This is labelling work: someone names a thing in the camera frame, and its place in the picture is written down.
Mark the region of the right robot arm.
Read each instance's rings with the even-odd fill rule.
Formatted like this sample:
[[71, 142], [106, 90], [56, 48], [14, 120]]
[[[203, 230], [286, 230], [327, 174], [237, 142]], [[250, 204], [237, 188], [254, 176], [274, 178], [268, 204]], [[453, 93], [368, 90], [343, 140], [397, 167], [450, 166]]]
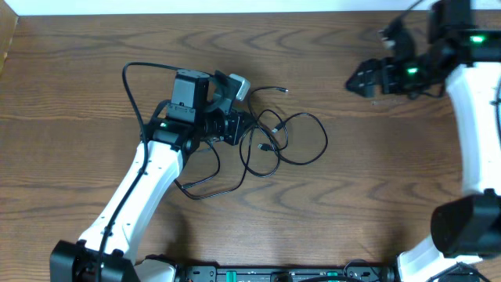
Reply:
[[468, 0], [434, 3], [428, 50], [417, 54], [401, 17], [380, 33], [392, 56], [362, 62], [348, 91], [425, 96], [433, 85], [452, 102], [462, 157], [462, 197], [437, 207], [431, 232], [385, 266], [380, 281], [479, 281], [476, 264], [500, 254], [500, 33], [474, 22]]

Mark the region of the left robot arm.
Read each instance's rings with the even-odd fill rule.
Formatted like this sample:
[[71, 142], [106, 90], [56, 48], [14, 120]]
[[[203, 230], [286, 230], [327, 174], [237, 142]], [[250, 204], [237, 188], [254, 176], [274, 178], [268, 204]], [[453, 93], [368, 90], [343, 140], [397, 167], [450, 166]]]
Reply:
[[52, 281], [176, 281], [171, 262], [152, 257], [136, 262], [140, 242], [168, 187], [181, 175], [200, 143], [236, 145], [252, 121], [234, 108], [250, 83], [220, 71], [178, 69], [172, 96], [160, 102], [114, 195], [77, 242], [60, 241], [50, 260]]

